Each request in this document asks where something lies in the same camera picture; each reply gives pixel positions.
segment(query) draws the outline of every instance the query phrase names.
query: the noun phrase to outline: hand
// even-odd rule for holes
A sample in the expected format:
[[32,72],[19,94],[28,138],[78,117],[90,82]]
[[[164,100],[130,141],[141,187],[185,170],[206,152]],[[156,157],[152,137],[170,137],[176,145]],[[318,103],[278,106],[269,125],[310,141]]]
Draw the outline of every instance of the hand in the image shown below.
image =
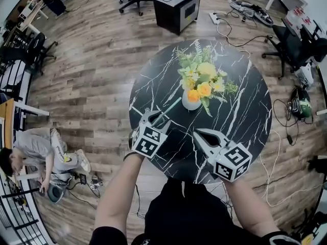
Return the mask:
[[50,180],[45,179],[40,187],[40,192],[46,193],[49,189]]

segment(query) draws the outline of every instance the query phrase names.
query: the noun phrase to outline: black marble tabletop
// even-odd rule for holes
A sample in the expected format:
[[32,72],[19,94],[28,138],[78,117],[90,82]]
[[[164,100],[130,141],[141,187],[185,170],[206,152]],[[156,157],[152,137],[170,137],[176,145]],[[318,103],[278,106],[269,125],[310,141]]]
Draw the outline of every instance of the black marble tabletop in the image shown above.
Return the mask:
[[[226,72],[228,79],[239,88],[235,93],[225,93],[225,102],[210,99],[212,117],[202,105],[189,111],[180,101],[167,113],[172,120],[168,138],[150,160],[167,176],[204,184],[219,179],[211,174],[213,167],[193,141],[194,128],[218,130],[230,140],[241,142],[252,153],[253,162],[267,141],[272,109],[267,85],[247,54],[217,41],[198,42],[201,48],[211,46],[212,63],[216,69]],[[195,53],[195,40],[167,46],[142,68],[130,97],[129,116],[133,129],[138,126],[146,108],[165,111],[182,96],[184,90],[177,71],[181,68],[177,50],[185,50],[185,54]]]

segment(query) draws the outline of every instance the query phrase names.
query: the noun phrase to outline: black hair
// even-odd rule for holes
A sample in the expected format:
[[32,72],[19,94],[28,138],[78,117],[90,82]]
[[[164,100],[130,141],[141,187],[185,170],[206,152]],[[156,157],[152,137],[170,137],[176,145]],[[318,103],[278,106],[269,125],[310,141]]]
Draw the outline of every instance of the black hair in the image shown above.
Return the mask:
[[11,159],[10,159],[11,153],[12,153],[12,149],[8,149],[8,148],[3,148],[0,151],[0,167],[7,176],[12,176],[14,173],[11,167]]

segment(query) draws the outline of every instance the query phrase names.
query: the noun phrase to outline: orange rose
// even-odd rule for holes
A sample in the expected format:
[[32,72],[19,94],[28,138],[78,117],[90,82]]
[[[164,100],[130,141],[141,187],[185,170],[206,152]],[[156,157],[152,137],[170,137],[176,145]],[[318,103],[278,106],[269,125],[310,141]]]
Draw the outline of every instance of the orange rose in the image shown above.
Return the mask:
[[198,85],[197,91],[200,97],[208,97],[211,94],[211,87],[208,82],[204,82]]
[[188,91],[188,99],[191,103],[196,103],[200,100],[200,95],[197,90]]

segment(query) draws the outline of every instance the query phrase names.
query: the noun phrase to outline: white vase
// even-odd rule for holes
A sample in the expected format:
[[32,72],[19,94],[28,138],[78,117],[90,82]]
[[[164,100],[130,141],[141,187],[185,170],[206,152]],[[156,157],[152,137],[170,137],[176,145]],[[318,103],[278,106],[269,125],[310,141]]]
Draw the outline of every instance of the white vase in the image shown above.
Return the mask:
[[194,111],[201,106],[201,101],[198,100],[196,103],[191,103],[188,98],[188,92],[184,90],[183,97],[182,97],[182,104],[186,109],[190,111]]

